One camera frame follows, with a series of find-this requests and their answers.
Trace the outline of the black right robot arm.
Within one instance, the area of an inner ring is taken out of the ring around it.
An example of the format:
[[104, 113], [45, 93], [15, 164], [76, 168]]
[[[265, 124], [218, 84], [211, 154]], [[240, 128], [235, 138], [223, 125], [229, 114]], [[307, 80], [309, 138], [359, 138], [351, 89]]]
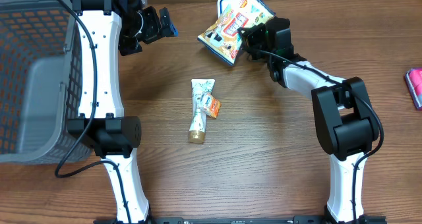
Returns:
[[254, 60], [267, 62], [273, 81], [312, 101], [316, 136], [329, 156], [330, 195], [324, 213], [296, 215], [280, 223], [386, 223], [385, 217], [366, 215], [361, 201], [365, 162], [378, 151], [372, 143], [384, 140], [362, 79], [330, 76], [295, 53], [287, 18], [235, 30], [242, 48]]

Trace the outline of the pink purple pad pack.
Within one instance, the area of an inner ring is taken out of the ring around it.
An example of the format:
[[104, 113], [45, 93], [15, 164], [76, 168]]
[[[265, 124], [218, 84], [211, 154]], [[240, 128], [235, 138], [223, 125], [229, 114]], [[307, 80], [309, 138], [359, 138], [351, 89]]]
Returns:
[[412, 98], [416, 110], [421, 110], [421, 68], [411, 69], [404, 75], [404, 80], [407, 84], [409, 94]]

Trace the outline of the white gold-capped tube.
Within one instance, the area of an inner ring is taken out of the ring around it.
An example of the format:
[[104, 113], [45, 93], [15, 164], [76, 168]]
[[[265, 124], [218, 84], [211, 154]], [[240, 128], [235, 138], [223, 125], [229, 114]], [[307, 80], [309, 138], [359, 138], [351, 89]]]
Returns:
[[206, 135], [206, 113], [200, 108], [200, 100], [203, 94], [212, 93], [214, 79], [192, 79], [192, 105], [193, 118], [189, 128], [189, 142], [203, 144]]

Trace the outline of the small orange white box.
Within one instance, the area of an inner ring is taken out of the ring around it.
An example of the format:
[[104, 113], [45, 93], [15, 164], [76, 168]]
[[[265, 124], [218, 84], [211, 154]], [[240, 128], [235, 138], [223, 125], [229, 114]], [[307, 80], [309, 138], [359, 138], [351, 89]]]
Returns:
[[200, 109], [214, 119], [218, 117], [221, 106], [222, 103], [210, 93], [204, 93], [200, 99]]

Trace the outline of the beige snack packet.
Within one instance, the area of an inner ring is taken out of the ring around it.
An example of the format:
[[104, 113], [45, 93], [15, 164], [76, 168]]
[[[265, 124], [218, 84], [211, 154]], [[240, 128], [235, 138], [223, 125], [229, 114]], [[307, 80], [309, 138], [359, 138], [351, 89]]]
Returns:
[[251, 28], [275, 16], [262, 0], [231, 0], [217, 21], [198, 36], [198, 41], [232, 66], [242, 45], [238, 29]]

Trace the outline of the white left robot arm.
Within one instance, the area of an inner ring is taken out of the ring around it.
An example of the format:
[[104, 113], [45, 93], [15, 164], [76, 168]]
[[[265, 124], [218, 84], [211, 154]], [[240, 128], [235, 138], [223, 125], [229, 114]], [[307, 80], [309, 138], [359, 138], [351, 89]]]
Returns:
[[141, 52], [178, 32], [166, 8], [146, 0], [71, 0], [82, 53], [82, 95], [78, 116], [68, 131], [78, 142], [87, 138], [98, 165], [109, 175], [117, 204], [113, 223], [153, 223], [137, 164], [140, 119], [126, 116], [119, 89], [119, 56]]

